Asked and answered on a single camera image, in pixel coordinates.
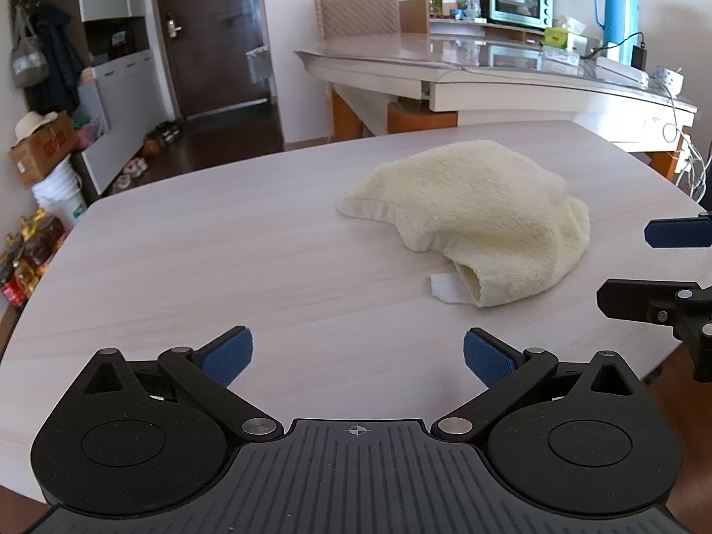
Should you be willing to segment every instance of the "coat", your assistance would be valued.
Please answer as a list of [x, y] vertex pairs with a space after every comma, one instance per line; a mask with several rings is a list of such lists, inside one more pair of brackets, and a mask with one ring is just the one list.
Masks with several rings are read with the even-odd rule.
[[27, 88], [30, 110], [40, 114], [66, 110], [71, 115], [80, 104], [77, 86], [84, 62], [64, 32], [71, 19], [69, 14], [46, 2], [39, 5], [37, 14], [31, 18], [49, 64], [49, 78]]

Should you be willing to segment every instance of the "straw hat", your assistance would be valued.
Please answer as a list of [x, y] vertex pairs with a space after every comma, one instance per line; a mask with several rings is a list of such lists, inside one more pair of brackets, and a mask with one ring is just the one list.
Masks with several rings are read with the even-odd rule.
[[44, 117], [36, 112], [28, 112], [25, 114], [20, 122], [17, 123], [17, 126], [15, 126], [15, 136], [17, 137], [18, 144], [25, 138], [31, 137], [37, 129], [42, 128], [45, 124], [54, 122], [57, 117], [58, 114], [56, 112], [50, 112]]

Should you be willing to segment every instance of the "white bucket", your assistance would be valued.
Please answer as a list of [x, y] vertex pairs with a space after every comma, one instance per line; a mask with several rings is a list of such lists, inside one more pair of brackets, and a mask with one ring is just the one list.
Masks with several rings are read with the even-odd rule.
[[59, 217], [64, 228], [71, 231], [87, 210], [81, 188], [81, 179], [65, 158], [50, 176], [32, 187], [32, 194], [40, 207]]

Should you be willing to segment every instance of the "blue thermos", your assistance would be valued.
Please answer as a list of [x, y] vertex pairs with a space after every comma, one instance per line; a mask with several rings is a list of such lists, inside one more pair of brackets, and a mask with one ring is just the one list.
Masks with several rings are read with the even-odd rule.
[[[606, 0], [605, 23], [598, 21], [598, 0], [593, 0], [596, 23], [603, 30], [604, 45], [618, 44], [638, 31], [640, 0]], [[638, 44], [639, 36], [632, 37], [620, 47], [619, 54], [609, 54], [609, 58], [630, 66], [633, 58], [633, 46]]]

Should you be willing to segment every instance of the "door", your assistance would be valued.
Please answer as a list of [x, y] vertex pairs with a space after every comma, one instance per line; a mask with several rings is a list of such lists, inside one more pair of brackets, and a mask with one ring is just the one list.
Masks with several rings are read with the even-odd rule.
[[[158, 0], [184, 118], [269, 98], [253, 84], [245, 53], [262, 45], [259, 0]], [[177, 31], [169, 34], [168, 20]]]

